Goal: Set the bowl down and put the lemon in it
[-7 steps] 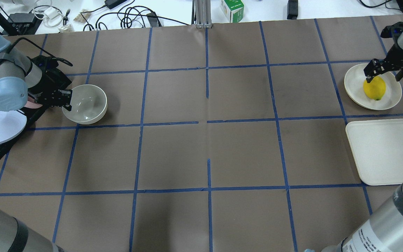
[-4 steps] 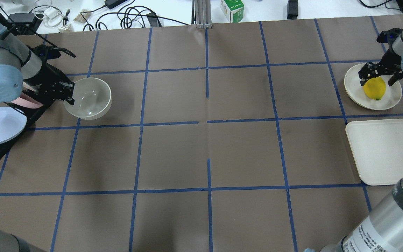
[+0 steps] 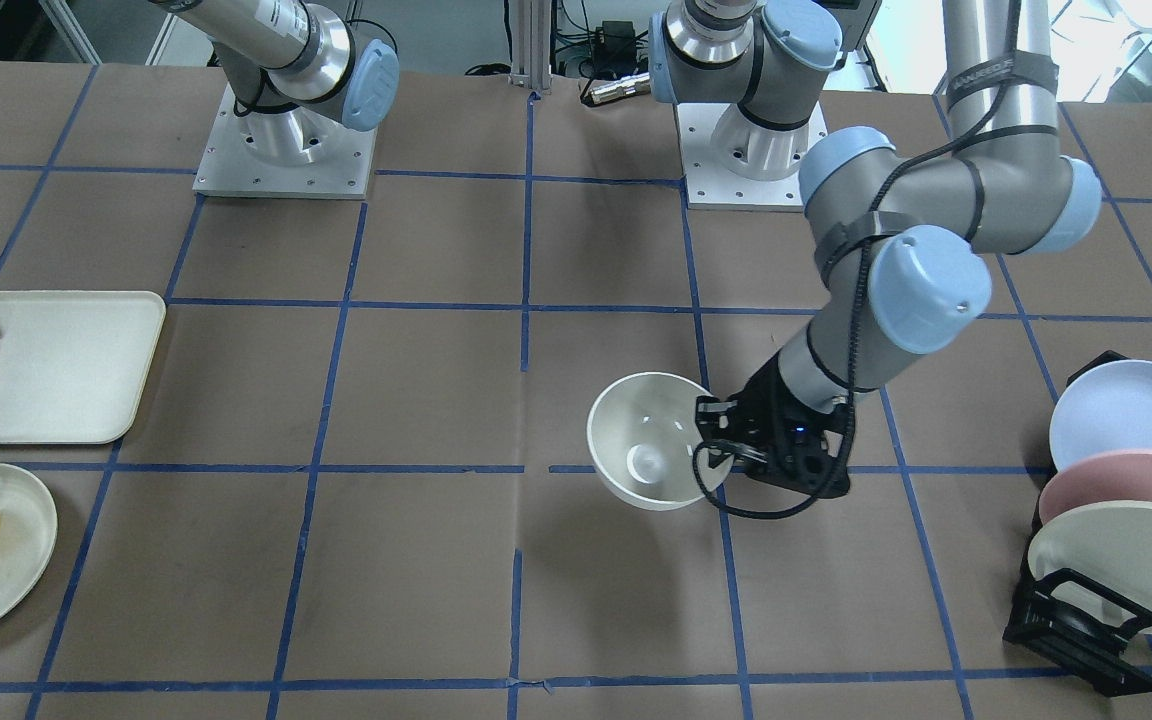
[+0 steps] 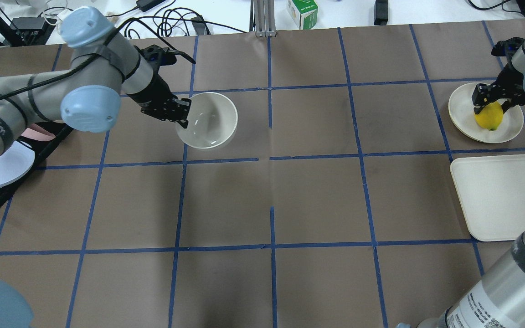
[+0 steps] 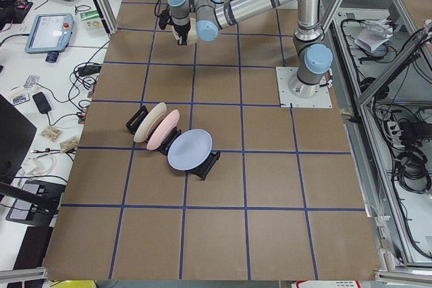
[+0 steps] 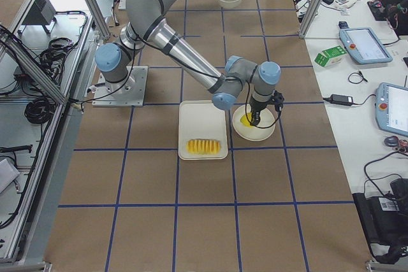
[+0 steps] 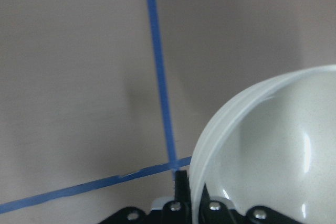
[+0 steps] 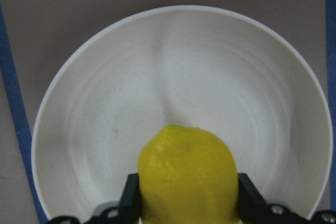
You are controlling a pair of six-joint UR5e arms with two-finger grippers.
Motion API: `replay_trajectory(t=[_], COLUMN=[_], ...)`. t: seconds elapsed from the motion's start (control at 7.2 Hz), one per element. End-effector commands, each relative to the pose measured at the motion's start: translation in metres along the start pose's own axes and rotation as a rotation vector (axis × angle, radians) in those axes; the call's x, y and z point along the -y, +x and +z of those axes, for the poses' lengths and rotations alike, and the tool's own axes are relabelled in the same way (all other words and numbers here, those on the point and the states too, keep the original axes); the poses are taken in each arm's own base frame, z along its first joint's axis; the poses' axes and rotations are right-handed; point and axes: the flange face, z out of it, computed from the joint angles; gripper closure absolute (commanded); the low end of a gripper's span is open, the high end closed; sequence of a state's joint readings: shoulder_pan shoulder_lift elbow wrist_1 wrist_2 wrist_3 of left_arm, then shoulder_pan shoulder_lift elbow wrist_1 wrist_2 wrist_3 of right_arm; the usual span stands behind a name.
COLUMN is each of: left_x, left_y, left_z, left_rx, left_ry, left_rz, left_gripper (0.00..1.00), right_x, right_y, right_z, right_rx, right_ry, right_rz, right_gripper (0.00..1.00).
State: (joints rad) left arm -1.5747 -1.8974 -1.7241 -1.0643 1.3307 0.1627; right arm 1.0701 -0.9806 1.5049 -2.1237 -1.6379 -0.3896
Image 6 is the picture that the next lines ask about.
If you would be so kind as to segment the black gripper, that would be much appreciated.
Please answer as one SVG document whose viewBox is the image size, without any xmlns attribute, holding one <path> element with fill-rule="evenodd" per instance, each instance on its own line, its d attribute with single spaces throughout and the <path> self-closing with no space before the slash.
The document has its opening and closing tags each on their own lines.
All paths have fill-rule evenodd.
<svg viewBox="0 0 408 272">
<path fill-rule="evenodd" d="M 251 113 L 249 113 L 249 124 L 250 126 L 254 126 L 254 124 L 258 125 L 261 120 L 260 113 L 267 107 L 268 102 L 250 98 L 249 105 L 251 107 Z"/>
</svg>

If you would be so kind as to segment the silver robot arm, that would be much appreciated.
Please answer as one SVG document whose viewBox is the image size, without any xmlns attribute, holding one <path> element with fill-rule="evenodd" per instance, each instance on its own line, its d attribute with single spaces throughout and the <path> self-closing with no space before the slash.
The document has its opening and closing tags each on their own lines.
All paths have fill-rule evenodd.
<svg viewBox="0 0 408 272">
<path fill-rule="evenodd" d="M 280 113 L 284 98 L 275 86 L 281 68 L 275 62 L 255 62 L 231 56 L 220 73 L 167 23 L 166 13 L 176 0 L 126 0 L 128 24 L 113 43 L 99 47 L 96 65 L 108 84 L 122 84 L 128 78 L 128 64 L 148 45 L 170 57 L 212 94 L 213 105 L 229 110 L 246 83 L 254 90 L 249 101 L 252 126 L 259 126 L 261 112 L 269 105 Z"/>
</svg>

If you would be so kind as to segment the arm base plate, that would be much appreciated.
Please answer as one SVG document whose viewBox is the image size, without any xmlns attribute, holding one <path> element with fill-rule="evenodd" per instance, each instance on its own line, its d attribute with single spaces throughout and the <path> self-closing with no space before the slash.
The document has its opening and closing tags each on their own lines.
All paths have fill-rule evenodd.
<svg viewBox="0 0 408 272">
<path fill-rule="evenodd" d="M 147 66 L 127 66 L 120 73 L 102 71 L 99 80 L 103 85 L 96 87 L 92 104 L 96 107 L 143 106 Z"/>
</svg>

